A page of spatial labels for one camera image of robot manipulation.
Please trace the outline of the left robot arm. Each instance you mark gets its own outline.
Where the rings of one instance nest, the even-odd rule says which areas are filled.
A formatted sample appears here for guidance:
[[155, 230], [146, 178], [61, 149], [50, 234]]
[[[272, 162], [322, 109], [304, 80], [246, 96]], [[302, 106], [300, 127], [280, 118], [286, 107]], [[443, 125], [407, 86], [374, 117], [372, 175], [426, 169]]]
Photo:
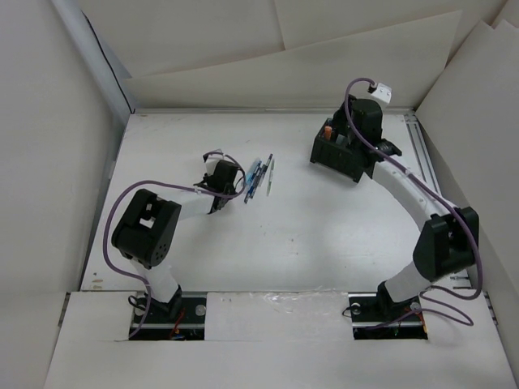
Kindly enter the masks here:
[[182, 309], [182, 288], [167, 260], [179, 222], [218, 212], [240, 195], [237, 176], [245, 172], [237, 162], [216, 158], [205, 164], [207, 172], [191, 187], [134, 184], [112, 232], [112, 247], [132, 262], [135, 277], [144, 283], [145, 298], [135, 303], [144, 315], [172, 322]]

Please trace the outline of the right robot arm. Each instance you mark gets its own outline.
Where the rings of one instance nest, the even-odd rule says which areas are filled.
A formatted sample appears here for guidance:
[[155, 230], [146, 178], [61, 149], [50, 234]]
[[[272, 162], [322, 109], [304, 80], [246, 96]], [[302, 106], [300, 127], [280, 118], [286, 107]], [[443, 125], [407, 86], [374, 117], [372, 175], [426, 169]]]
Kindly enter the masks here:
[[381, 282], [372, 309], [387, 326], [410, 316], [415, 298], [437, 281], [468, 267], [483, 273], [478, 247], [479, 217], [472, 207], [460, 208], [417, 177], [401, 150], [382, 136], [383, 113], [374, 100], [347, 95], [334, 113], [332, 129], [344, 136], [347, 176], [366, 175], [386, 189], [419, 229], [410, 264]]

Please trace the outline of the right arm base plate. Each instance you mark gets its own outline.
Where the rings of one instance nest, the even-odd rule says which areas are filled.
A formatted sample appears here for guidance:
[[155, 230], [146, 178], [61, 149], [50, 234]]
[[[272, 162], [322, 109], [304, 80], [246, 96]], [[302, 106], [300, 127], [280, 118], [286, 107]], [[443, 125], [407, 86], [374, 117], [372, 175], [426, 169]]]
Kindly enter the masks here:
[[377, 293], [349, 293], [342, 314], [350, 318], [355, 340], [427, 340], [418, 296], [382, 308]]

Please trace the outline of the orange highlighter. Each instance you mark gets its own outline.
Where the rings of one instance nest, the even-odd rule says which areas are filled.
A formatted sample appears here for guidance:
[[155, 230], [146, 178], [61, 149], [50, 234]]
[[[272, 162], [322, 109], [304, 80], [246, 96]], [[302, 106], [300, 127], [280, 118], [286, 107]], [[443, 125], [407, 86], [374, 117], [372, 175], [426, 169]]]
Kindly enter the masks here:
[[330, 126], [325, 126], [324, 127], [324, 137], [326, 139], [330, 139], [331, 138], [331, 135], [332, 135], [332, 127]]

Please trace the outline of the light blue pen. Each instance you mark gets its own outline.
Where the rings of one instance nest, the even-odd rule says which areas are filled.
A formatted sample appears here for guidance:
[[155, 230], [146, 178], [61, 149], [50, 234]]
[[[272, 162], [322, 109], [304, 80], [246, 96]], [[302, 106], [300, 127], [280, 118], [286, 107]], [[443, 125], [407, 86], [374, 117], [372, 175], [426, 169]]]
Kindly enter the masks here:
[[251, 180], [252, 180], [252, 176], [253, 174], [255, 173], [255, 171], [257, 170], [257, 168], [260, 166], [261, 164], [261, 159], [260, 158], [256, 158], [254, 160], [254, 162], [252, 163], [251, 167], [247, 170], [247, 173], [246, 173], [246, 177], [245, 177], [245, 186], [249, 186], [250, 183], [251, 183]]

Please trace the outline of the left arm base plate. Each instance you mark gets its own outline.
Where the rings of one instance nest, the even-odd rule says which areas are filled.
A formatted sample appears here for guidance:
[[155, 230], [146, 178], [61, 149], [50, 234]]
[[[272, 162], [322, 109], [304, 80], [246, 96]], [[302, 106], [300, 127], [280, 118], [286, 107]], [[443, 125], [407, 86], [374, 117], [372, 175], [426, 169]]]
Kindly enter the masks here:
[[144, 315], [148, 295], [130, 295], [129, 340], [204, 340], [207, 296], [206, 293], [184, 293], [182, 299], [175, 302], [172, 315], [165, 303], [152, 299], [148, 314]]

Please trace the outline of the dark blue pen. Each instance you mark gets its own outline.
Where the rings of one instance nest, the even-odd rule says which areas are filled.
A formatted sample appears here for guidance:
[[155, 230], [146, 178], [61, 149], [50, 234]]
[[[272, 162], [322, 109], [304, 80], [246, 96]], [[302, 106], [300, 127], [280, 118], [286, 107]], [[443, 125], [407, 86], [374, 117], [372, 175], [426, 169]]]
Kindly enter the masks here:
[[264, 180], [264, 176], [267, 172], [268, 167], [270, 166], [273, 159], [273, 154], [268, 156], [268, 159], [262, 163], [259, 162], [257, 169], [251, 176], [250, 185], [248, 186], [247, 193], [244, 199], [244, 203], [248, 203], [251, 199], [254, 198], [255, 192], [261, 186], [261, 183]]

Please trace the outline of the green white pen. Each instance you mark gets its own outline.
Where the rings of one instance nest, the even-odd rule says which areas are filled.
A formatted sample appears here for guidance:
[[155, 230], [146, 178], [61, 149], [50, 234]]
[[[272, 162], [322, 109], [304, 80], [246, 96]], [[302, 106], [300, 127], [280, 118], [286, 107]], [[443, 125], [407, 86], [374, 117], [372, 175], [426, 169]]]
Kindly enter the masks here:
[[275, 159], [272, 158], [272, 161], [271, 161], [271, 163], [269, 165], [269, 168], [268, 168], [268, 184], [267, 184], [267, 191], [266, 191], [266, 195], [267, 196], [270, 195], [271, 189], [272, 189], [272, 180], [273, 180], [274, 167], [275, 167]]

